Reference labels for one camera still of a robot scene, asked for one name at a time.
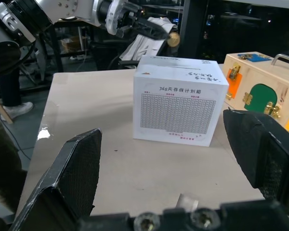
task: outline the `floor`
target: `floor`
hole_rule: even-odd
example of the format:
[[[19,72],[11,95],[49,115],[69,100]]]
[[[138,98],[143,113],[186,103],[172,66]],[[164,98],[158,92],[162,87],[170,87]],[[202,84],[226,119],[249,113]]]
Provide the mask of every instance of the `floor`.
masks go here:
[[[83,71],[94,71],[96,70],[95,63],[92,59],[88,58],[85,61],[71,61],[68,58],[63,59],[63,65],[65,72],[83,72]],[[52,64],[52,68],[49,68],[50,73],[55,73],[55,66]],[[20,77],[20,85],[22,88],[32,87],[32,83],[24,76]],[[22,97],[23,102],[33,102],[34,108],[27,114],[22,115],[14,120],[14,123],[9,125],[5,123],[6,127],[17,139],[20,148],[25,153],[25,156],[21,151],[18,152],[19,157],[22,161],[22,167],[24,170],[28,170],[34,145],[37,139],[39,125],[43,116],[44,108],[46,105],[49,91],[41,91],[36,93],[30,93]],[[0,203],[0,217],[6,218],[13,213],[9,211]]]

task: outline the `wooden box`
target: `wooden box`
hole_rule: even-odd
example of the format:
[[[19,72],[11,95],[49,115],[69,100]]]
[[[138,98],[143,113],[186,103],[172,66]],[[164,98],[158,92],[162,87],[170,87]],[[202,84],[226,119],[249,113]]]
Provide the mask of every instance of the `wooden box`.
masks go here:
[[[242,59],[238,54],[228,54],[223,65],[229,83],[226,102],[237,110],[269,114],[289,131],[289,63],[279,60],[289,60],[289,56],[279,54],[272,58],[248,52]],[[270,60],[252,62],[246,54]]]

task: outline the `beige tabletop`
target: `beige tabletop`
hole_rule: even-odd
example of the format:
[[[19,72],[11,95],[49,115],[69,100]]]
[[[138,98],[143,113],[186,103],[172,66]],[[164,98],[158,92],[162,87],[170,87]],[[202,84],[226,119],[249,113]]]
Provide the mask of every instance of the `beige tabletop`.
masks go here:
[[[65,141],[93,128],[103,138],[92,214],[160,213],[175,207],[181,193],[211,208],[263,199],[236,162],[222,115],[210,147],[133,139],[133,73],[55,74],[17,214]]]

